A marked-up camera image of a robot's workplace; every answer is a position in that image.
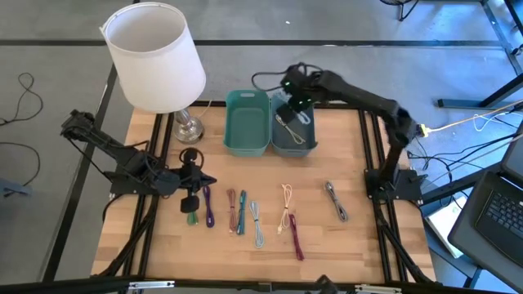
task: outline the wooden tabletop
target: wooden tabletop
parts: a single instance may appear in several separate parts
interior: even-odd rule
[[[193,107],[190,112],[197,116],[203,109]],[[218,180],[210,186],[216,224],[211,229],[205,225],[203,197],[197,211],[200,222],[196,226],[187,225],[187,215],[180,212],[180,200],[186,191],[178,190],[171,198],[160,199],[147,277],[313,282],[321,274],[327,274],[336,283],[382,283],[376,225],[364,187],[366,166],[357,112],[316,109],[315,133],[319,144],[306,158],[281,158],[271,147],[260,158],[236,158],[223,145],[225,111],[222,107],[208,109],[201,118],[205,136],[195,145],[205,155],[203,172]],[[126,144],[148,140],[153,124],[154,114],[135,110]],[[174,136],[170,146],[168,164],[179,167],[178,154],[187,146]],[[406,157],[401,161],[402,165],[408,165]],[[350,220],[346,223],[337,218],[324,191],[326,180],[333,182],[347,210]],[[293,187],[289,210],[297,218],[304,261],[296,259],[290,229],[277,234],[284,209],[281,184]],[[254,221],[249,210],[245,211],[245,235],[229,233],[226,190],[231,188],[238,196],[240,190],[246,190],[248,200],[258,202],[265,236],[262,249],[254,247]],[[136,199],[136,195],[124,196],[107,211],[92,273],[104,270],[128,240]],[[395,201],[395,205],[402,243],[423,272],[434,279],[419,210],[407,202]],[[137,272],[141,244],[136,252],[133,273]],[[389,255],[393,277],[397,278],[390,244]]]

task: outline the laptop keyboard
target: laptop keyboard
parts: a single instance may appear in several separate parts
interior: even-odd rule
[[[516,202],[495,191],[492,193],[486,215],[523,239],[523,202]]]

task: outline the white lampshade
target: white lampshade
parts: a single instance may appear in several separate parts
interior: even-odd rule
[[[181,11],[145,2],[115,12],[101,27],[123,94],[157,114],[179,111],[205,88],[205,72]]]

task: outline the green cable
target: green cable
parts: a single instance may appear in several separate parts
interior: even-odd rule
[[[187,224],[188,225],[197,225],[198,224],[198,216],[196,215],[196,212],[191,212],[187,215]]]

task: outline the gray floor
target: gray floor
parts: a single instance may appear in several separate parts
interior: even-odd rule
[[[2,6],[8,9],[0,10],[0,39],[100,39],[98,27],[130,2],[4,0]],[[378,0],[165,2],[186,14],[196,39],[497,40],[483,9],[475,3],[420,2],[413,14],[400,23],[396,21],[397,10]],[[503,1],[490,1],[490,5],[509,41],[519,46],[521,35],[512,30]],[[294,62],[306,61],[336,71],[359,87],[398,100],[419,122],[430,127],[475,113],[438,109],[435,100],[481,99],[515,77],[505,53],[490,47],[199,47],[199,54],[208,76],[202,100],[223,100],[230,90],[251,88],[250,76],[254,72],[282,70]],[[80,159],[76,150],[59,137],[60,125],[71,109],[96,111],[110,70],[110,55],[105,47],[0,47],[0,65],[0,117],[9,118],[15,111],[22,92],[16,77],[22,72],[33,74],[34,90],[45,101],[43,112],[35,119],[0,127],[1,141],[32,145],[42,156],[42,170],[32,184],[34,194],[6,198],[0,204],[0,283],[32,282],[41,277]],[[272,84],[275,80],[261,82]],[[512,97],[520,98],[520,93]],[[28,98],[22,104],[22,113],[30,114],[35,105],[33,98]],[[132,107],[117,86],[104,131],[122,140],[131,113]],[[513,124],[521,121],[517,116],[503,119]],[[512,128],[499,123],[476,132],[471,123],[464,123],[422,139],[421,143],[429,154],[452,152],[512,132]],[[410,148],[419,154],[416,144]],[[23,181],[34,172],[32,154],[6,146],[0,146],[0,150],[0,177]],[[500,150],[477,164],[486,166],[502,154]],[[104,154],[96,153],[94,160],[102,169],[114,168]],[[422,163],[413,165],[419,169]],[[433,163],[425,172],[429,179],[435,179],[443,171],[441,165]],[[454,177],[473,171],[474,167],[460,168]],[[443,178],[436,184],[446,181]],[[108,191],[106,180],[91,169],[58,278],[89,275]],[[433,261],[438,280],[463,285],[464,276],[436,255]],[[482,274],[479,286],[509,291],[488,273]]]

